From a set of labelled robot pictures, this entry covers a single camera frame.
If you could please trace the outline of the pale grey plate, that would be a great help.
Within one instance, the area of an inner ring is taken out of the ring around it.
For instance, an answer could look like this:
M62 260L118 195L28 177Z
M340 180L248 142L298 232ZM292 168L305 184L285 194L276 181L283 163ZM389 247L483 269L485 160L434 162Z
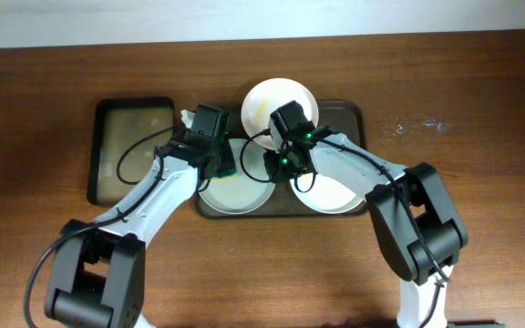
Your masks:
M240 162L240 154L246 139L232 138L230 146L236 172L231 176L213 178L200 197L211 208L230 215L245 214L261 207L273 194L274 184L261 183L247 177L241 163L248 173L256 179L268 180L263 154L266 149L254 142L247 145Z

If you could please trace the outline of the pink white plate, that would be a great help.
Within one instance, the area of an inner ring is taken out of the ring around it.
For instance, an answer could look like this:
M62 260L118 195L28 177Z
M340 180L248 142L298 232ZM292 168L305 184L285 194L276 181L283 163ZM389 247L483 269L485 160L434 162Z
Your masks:
M308 120L317 126L319 107L309 89L289 78L271 78L253 87L242 102L242 126L249 137L269 127L270 115L282 105L296 101Z

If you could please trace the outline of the green yellow sponge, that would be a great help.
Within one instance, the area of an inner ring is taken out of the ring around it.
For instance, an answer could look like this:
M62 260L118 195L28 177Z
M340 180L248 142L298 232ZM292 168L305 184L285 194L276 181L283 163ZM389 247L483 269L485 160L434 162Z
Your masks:
M230 176L234 175L236 172L237 172L237 169L235 167L227 168L227 169L218 169L213 174L212 177L214 179L223 179L223 178L227 178L227 177L230 177Z

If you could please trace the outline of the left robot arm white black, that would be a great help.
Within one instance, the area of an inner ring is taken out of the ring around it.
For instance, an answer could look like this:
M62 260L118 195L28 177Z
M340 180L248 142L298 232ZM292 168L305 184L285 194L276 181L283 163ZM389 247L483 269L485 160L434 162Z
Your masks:
M148 174L90 223L71 220L47 253L55 257L46 317L67 327L147 327L142 313L146 249L168 217L218 173L234 173L227 138L172 139Z

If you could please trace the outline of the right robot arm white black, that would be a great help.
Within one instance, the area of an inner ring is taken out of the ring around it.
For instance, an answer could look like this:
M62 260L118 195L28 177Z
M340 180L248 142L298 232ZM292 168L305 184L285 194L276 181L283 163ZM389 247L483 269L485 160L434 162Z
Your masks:
M343 184L368 208L378 247L400 280L400 327L447 327L449 275L467 230L437 170L385 161L327 126L271 135L273 171L317 173Z

